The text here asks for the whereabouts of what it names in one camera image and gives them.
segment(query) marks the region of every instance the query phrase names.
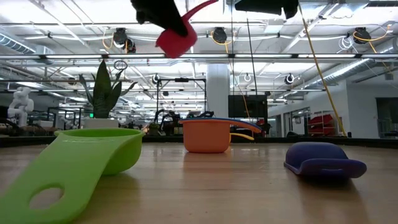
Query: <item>wooden table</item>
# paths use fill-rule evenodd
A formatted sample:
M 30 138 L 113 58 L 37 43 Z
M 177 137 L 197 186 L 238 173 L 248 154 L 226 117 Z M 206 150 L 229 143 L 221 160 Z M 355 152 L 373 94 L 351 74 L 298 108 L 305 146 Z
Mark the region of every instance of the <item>wooden table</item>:
M 398 150 L 344 147 L 368 172 L 321 184 L 283 167 L 288 146 L 190 154 L 182 144 L 145 143 L 133 168 L 101 178 L 74 223 L 397 223 Z M 0 194 L 43 148 L 0 149 Z

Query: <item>green measuring cup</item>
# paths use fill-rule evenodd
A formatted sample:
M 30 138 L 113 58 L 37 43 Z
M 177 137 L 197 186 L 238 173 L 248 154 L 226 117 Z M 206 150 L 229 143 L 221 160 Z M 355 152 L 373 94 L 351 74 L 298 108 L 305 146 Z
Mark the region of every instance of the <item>green measuring cup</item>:
M 0 223 L 68 223 L 84 211 L 101 175 L 132 167 L 144 133 L 134 129 L 78 129 L 55 133 L 45 148 L 0 198 Z M 49 188 L 63 195 L 46 209 L 29 202 Z

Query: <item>potted plant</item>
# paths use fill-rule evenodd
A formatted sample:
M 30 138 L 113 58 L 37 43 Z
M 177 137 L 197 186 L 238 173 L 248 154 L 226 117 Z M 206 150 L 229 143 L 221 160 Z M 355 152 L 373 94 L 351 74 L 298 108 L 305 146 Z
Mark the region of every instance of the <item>potted plant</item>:
M 149 135 L 151 136 L 159 135 L 158 130 L 159 130 L 159 125 L 157 123 L 149 124 Z
M 106 68 L 105 61 L 103 60 L 99 65 L 97 76 L 95 80 L 94 92 L 91 95 L 87 87 L 86 80 L 83 75 L 79 75 L 79 81 L 86 90 L 87 100 L 93 106 L 94 118 L 88 119 L 85 122 L 85 128 L 117 128 L 118 121 L 108 119 L 109 113 L 115 107 L 120 96 L 127 94 L 137 82 L 130 85 L 127 90 L 122 91 L 122 83 L 119 82 L 120 76 L 124 70 L 120 70 L 116 76 L 115 81 L 111 83 L 111 77 Z

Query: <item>hole in handle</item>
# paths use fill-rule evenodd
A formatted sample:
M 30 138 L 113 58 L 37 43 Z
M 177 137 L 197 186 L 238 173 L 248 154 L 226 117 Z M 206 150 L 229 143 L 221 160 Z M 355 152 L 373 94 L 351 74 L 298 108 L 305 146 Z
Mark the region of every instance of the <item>hole in handle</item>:
M 49 187 L 37 192 L 29 203 L 30 209 L 48 209 L 63 197 L 63 188 Z

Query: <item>column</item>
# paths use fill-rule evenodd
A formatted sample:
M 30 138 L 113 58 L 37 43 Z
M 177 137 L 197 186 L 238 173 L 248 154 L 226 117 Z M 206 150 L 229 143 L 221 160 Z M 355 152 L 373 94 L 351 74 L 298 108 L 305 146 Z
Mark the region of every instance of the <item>column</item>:
M 229 69 L 227 64 L 207 65 L 207 110 L 228 118 Z

